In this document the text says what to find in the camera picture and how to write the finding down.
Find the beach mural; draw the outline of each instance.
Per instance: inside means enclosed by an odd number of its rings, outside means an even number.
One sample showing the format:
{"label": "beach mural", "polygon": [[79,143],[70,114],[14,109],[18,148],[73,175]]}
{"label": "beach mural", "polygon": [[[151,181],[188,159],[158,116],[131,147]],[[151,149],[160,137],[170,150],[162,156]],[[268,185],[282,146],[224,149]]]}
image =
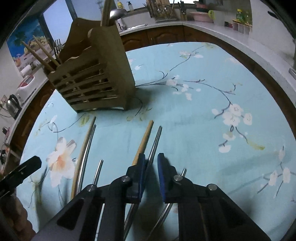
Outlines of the beach mural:
{"label": "beach mural", "polygon": [[51,51],[50,45],[48,44],[48,41],[41,30],[38,19],[26,19],[13,31],[7,40],[8,49],[19,71],[21,71],[27,65],[31,65],[32,69],[34,69],[34,67],[40,64],[39,61],[37,61],[36,58],[22,44],[22,41],[28,44],[42,59],[47,58],[42,49],[40,49],[34,40],[33,35],[48,52]]}

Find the blue sky picture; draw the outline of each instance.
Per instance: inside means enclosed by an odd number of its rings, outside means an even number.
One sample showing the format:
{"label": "blue sky picture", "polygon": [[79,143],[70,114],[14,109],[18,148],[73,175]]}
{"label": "blue sky picture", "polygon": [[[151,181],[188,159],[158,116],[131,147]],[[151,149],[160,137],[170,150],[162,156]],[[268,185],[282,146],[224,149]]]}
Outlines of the blue sky picture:
{"label": "blue sky picture", "polygon": [[7,40],[11,56],[17,58],[18,56],[22,56],[24,54],[24,45],[20,44],[18,46],[18,44],[16,44],[16,42],[19,42],[18,36],[24,37],[22,40],[25,43],[28,43],[28,41],[33,40],[33,35],[41,37],[44,36],[44,33],[41,30],[38,19],[29,18],[19,25]]}

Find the light blue tablecloth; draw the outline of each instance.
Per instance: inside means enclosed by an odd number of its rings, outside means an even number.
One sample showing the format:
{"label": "light blue tablecloth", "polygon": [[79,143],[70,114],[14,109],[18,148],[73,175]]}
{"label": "light blue tablecloth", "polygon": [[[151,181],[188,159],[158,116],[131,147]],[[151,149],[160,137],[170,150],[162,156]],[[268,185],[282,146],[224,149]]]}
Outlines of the light blue tablecloth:
{"label": "light blue tablecloth", "polygon": [[[296,217],[296,143],[264,86],[213,44],[154,45],[129,51],[127,57],[137,86],[130,110],[76,114],[55,91],[38,116],[22,162],[37,155],[42,168],[17,188],[34,230],[69,201],[75,158],[95,115],[83,186],[92,183],[100,159],[98,185],[124,175],[154,120],[146,156],[161,125],[157,154],[163,152],[179,172],[186,167],[186,177],[195,184],[216,183],[272,240],[280,240]],[[145,238],[164,206],[156,164],[129,241]],[[157,237],[177,235],[173,206]]]}

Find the green cup handle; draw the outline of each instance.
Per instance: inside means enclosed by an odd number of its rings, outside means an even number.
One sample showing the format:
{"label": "green cup handle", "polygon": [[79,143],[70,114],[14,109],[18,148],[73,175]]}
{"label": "green cup handle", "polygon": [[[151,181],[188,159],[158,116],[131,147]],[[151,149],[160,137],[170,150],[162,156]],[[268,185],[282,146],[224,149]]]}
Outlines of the green cup handle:
{"label": "green cup handle", "polygon": [[208,15],[209,15],[210,19],[215,19],[215,14],[214,14],[214,11],[213,10],[210,10],[208,12]]}

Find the electric kettle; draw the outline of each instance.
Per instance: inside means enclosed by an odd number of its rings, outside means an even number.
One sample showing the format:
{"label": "electric kettle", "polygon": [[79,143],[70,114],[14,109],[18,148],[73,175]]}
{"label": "electric kettle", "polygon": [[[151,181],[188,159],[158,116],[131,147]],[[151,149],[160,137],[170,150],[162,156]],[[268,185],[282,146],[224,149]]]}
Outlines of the electric kettle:
{"label": "electric kettle", "polygon": [[6,108],[9,114],[16,120],[22,108],[20,107],[20,103],[15,95],[10,95],[9,99],[6,102]]}

